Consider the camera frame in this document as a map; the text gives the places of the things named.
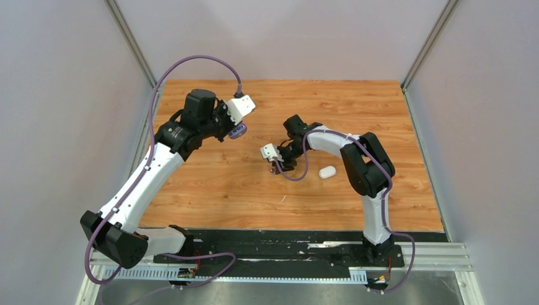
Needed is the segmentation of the blue-grey earbud case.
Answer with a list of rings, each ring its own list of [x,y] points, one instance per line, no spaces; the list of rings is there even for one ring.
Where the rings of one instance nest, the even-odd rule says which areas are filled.
[[[228,133],[228,137],[230,139],[238,139],[242,137],[246,132],[247,132],[247,125],[245,123],[240,123]]]

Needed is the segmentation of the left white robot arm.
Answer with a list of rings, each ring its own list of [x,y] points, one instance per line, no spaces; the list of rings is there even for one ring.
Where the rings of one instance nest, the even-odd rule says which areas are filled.
[[[119,267],[131,269],[143,258],[171,254],[179,262],[194,256],[193,235],[177,225],[141,227],[139,222],[168,178],[203,140],[234,138],[245,130],[243,119],[256,108],[249,95],[225,102],[209,90],[194,89],[184,107],[162,124],[149,150],[122,188],[98,212],[80,219],[90,247]]]

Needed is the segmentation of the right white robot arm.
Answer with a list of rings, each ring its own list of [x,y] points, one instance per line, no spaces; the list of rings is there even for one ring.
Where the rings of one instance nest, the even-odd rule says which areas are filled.
[[[393,244],[388,197],[395,167],[377,136],[372,132],[363,135],[337,132],[317,122],[308,125],[298,115],[290,117],[283,125],[289,143],[261,148],[263,158],[272,165],[271,171],[285,175],[309,150],[339,157],[350,185],[362,200],[364,259],[371,265],[381,264]]]

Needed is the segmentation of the white earbud charging case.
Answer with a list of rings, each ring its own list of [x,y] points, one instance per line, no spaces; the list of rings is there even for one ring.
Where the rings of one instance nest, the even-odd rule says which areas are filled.
[[[321,168],[319,171],[318,171],[318,176],[325,180],[325,179],[329,179],[333,176],[336,175],[336,168],[334,166],[326,166],[326,167],[323,167]]]

